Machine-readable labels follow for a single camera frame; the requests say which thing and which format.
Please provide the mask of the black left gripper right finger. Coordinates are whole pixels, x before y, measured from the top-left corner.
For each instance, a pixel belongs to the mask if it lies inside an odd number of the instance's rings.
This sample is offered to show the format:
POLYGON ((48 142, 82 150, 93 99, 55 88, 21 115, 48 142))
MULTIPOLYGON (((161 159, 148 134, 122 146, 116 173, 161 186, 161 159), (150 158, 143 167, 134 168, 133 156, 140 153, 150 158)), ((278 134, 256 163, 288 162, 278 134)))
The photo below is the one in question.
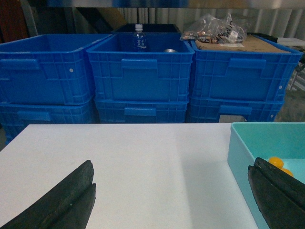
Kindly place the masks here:
POLYGON ((304 183, 260 157, 248 167, 248 182, 269 228, 305 227, 304 183))

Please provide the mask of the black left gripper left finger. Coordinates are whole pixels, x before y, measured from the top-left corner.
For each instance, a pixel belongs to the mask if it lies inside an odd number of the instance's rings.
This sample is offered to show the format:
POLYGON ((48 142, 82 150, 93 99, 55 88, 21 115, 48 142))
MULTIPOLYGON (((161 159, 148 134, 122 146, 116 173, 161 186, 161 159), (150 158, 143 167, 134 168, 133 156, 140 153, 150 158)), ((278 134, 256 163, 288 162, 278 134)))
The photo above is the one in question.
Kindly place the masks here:
POLYGON ((84 229, 96 200, 94 168, 83 162, 2 229, 84 229))

